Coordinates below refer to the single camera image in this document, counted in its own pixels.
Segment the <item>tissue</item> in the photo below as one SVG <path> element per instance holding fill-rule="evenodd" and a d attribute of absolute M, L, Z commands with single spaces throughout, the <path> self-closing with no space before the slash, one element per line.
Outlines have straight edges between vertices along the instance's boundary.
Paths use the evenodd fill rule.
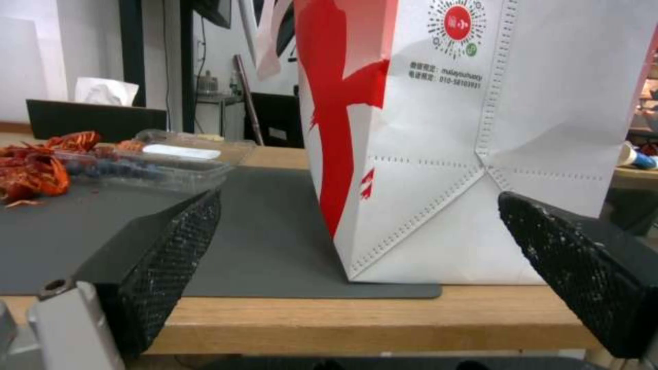
<path fill-rule="evenodd" d="M 132 106 L 139 86 L 106 78 L 78 77 L 77 103 Z"/>

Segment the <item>tissue box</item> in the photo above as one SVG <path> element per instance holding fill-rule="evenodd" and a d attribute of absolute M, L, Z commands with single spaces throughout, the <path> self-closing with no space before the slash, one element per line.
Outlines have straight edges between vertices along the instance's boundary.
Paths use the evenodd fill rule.
<path fill-rule="evenodd" d="M 166 111 L 160 109 L 32 99 L 27 104 L 34 137 L 42 140 L 93 130 L 114 143 L 148 128 L 166 130 Z"/>
<path fill-rule="evenodd" d="M 541 283 L 503 190 L 597 216 L 655 0 L 295 0 L 301 118 L 350 280 Z"/>

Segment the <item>black textured gripper pad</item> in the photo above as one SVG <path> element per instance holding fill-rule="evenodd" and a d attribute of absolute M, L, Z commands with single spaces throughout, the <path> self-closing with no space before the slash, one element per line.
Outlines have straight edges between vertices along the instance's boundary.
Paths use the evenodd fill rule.
<path fill-rule="evenodd" d="M 500 216 L 532 266 L 616 357 L 658 326 L 658 254 L 616 226 L 503 192 Z"/>
<path fill-rule="evenodd" d="M 94 284 L 117 348 L 150 347 L 215 235 L 220 190 L 130 221 L 74 275 Z"/>

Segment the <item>blueberry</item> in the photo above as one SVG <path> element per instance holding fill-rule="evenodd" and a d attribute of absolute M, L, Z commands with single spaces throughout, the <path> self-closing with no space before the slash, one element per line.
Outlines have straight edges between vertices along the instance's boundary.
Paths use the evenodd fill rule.
<path fill-rule="evenodd" d="M 84 167 L 78 161 L 67 161 L 64 167 L 66 167 L 66 171 L 71 176 L 76 176 L 84 171 Z"/>
<path fill-rule="evenodd" d="M 101 171 L 99 171 L 96 164 L 88 165 L 84 169 L 84 173 L 91 178 L 98 178 L 101 176 Z"/>
<path fill-rule="evenodd" d="M 116 174 L 119 176 L 127 176 L 130 174 L 131 162 L 125 159 L 117 161 L 115 164 Z"/>
<path fill-rule="evenodd" d="M 158 180 L 160 177 L 162 177 L 162 173 L 160 172 L 158 166 L 152 163 L 146 165 L 145 170 L 146 171 L 144 172 L 144 177 L 148 178 L 149 180 Z"/>
<path fill-rule="evenodd" d="M 98 160 L 98 162 L 96 162 L 96 167 L 98 168 L 99 174 L 112 174 L 114 172 L 114 166 L 108 159 Z"/>

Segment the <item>red circle logo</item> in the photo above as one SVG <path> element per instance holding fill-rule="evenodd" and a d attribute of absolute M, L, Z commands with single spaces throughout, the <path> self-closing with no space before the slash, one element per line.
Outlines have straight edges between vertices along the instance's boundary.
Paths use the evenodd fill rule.
<path fill-rule="evenodd" d="M 461 41 L 470 33 L 470 13 L 466 8 L 455 5 L 445 12 L 443 26 L 451 39 Z"/>

